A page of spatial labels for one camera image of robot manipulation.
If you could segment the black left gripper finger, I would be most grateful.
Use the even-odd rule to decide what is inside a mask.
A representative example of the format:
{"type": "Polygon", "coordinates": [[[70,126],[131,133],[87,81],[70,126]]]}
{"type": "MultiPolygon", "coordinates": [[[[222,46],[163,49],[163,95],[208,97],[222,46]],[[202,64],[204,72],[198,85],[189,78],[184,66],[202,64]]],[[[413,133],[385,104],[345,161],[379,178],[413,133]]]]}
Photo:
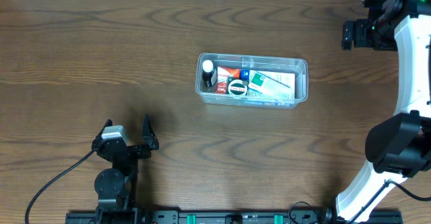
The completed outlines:
{"type": "Polygon", "coordinates": [[[108,119],[105,122],[104,126],[102,127],[102,130],[97,134],[97,139],[101,139],[102,138],[102,133],[104,132],[104,129],[106,127],[109,127],[109,126],[112,126],[112,120],[111,119],[108,119]]]}
{"type": "Polygon", "coordinates": [[[157,143],[158,142],[157,136],[152,129],[152,126],[150,123],[150,117],[148,114],[146,114],[144,116],[144,119],[143,119],[141,138],[144,140],[145,143],[157,143]]]}

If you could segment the dark syrup bottle white cap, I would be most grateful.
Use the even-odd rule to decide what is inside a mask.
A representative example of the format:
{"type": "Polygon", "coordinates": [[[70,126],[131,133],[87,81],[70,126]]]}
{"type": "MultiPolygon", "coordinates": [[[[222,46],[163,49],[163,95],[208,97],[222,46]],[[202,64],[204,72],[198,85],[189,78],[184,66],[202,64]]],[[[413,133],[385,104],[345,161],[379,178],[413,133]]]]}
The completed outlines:
{"type": "Polygon", "coordinates": [[[211,60],[202,63],[202,80],[205,87],[213,87],[217,81],[217,71],[211,60]]]}

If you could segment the red Panadol box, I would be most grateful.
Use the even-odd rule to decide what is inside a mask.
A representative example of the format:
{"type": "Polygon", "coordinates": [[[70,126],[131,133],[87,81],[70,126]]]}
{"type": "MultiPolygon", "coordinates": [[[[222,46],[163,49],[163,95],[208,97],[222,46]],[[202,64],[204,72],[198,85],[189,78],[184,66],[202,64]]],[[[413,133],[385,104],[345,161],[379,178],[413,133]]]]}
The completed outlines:
{"type": "Polygon", "coordinates": [[[217,94],[225,94],[227,92],[228,79],[229,78],[238,79],[240,77],[240,71],[241,71],[241,69],[233,69],[233,68],[228,68],[228,67],[218,67],[217,68],[218,84],[217,84],[215,92],[217,94]]]}

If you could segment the green Zam-Buk box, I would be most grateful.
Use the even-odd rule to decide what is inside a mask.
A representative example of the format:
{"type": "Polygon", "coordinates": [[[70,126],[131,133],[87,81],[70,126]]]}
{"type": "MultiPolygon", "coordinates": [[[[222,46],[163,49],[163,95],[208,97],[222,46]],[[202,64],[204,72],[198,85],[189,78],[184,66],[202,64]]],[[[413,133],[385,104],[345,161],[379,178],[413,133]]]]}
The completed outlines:
{"type": "Polygon", "coordinates": [[[248,91],[248,81],[243,79],[228,79],[227,94],[232,96],[245,96],[248,91]]]}

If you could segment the clear plastic container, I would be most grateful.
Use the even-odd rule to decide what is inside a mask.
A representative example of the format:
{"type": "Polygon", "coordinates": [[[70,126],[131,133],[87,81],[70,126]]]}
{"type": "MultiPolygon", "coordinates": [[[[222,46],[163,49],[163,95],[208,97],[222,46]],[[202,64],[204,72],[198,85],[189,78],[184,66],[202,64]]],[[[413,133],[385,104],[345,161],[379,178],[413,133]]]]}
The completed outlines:
{"type": "Polygon", "coordinates": [[[195,90],[210,104],[290,109],[308,97],[308,65],[303,59],[203,53],[197,61],[195,90]],[[218,80],[213,87],[205,87],[202,80],[205,60],[211,60],[216,70],[218,67],[241,69],[239,79],[248,81],[247,94],[217,94],[218,80]]]}

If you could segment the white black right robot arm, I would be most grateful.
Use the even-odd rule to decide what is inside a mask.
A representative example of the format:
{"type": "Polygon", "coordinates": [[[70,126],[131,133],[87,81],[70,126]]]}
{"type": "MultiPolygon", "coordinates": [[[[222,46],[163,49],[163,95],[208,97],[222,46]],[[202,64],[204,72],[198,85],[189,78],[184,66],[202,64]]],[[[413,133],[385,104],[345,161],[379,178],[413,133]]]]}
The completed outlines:
{"type": "Polygon", "coordinates": [[[343,50],[395,51],[398,96],[392,117],[366,137],[366,161],[351,184],[335,198],[321,223],[401,223],[398,211],[378,211],[394,188],[428,202],[402,186],[430,170],[430,0],[362,0],[368,17],[346,21],[343,50]]]}

